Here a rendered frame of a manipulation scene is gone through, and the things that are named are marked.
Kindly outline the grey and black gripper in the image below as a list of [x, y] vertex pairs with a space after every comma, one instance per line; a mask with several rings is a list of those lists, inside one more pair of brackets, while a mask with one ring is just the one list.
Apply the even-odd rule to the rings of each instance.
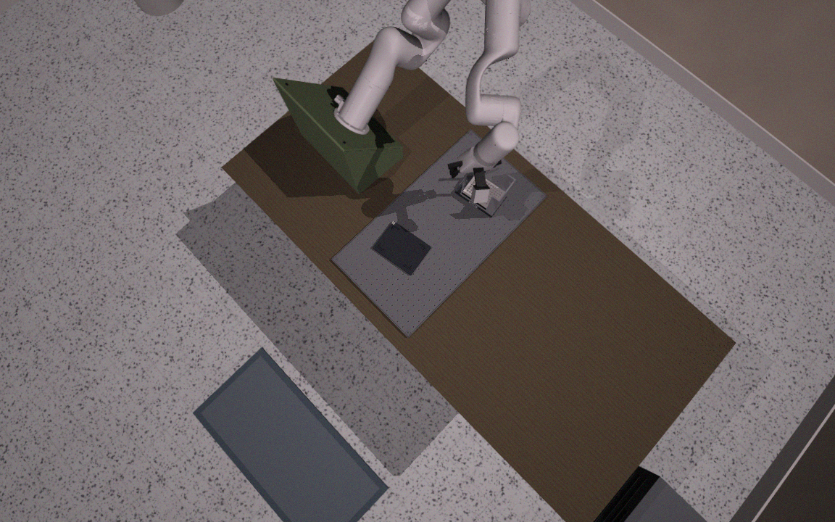
[[[474, 156], [474, 148], [475, 146], [472, 146], [466, 152], [463, 152], [460, 155], [460, 157], [457, 158], [457, 162], [448, 163], [449, 174], [452, 176], [452, 178], [455, 178], [455, 176], [457, 176], [460, 173], [473, 173], [474, 167], [483, 167], [485, 172], [489, 171], [492, 167], [496, 167], [496, 165], [500, 165], [500, 163], [502, 163], [502, 161], [500, 160], [498, 163], [490, 167], [485, 167], [481, 165], [480, 163], [478, 163], [478, 161], [476, 161], [476, 158]], [[458, 167], [460, 168], [459, 170], [457, 169]]]

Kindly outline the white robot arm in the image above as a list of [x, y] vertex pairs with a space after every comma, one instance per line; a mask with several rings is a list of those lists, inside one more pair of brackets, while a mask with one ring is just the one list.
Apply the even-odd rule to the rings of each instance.
[[[338, 94], [333, 111], [337, 121], [355, 133], [369, 132], [369, 120], [394, 79], [395, 68], [415, 70], [426, 62], [449, 32], [445, 6], [451, 0], [409, 0], [401, 14], [403, 26], [385, 27], [375, 35], [367, 62], [346, 100]], [[481, 79], [491, 64], [519, 51], [520, 26], [529, 19], [529, 0], [481, 0], [485, 4], [484, 51], [466, 83], [466, 117], [473, 125], [494, 126], [474, 148], [476, 161], [485, 167], [498, 163], [519, 144], [523, 111], [519, 98], [481, 94]], [[443, 10], [444, 9], [444, 10]], [[443, 12], [441, 12], [443, 11]], [[421, 38], [422, 37], [422, 38]], [[474, 204], [487, 202], [490, 188], [483, 167], [473, 168]]]

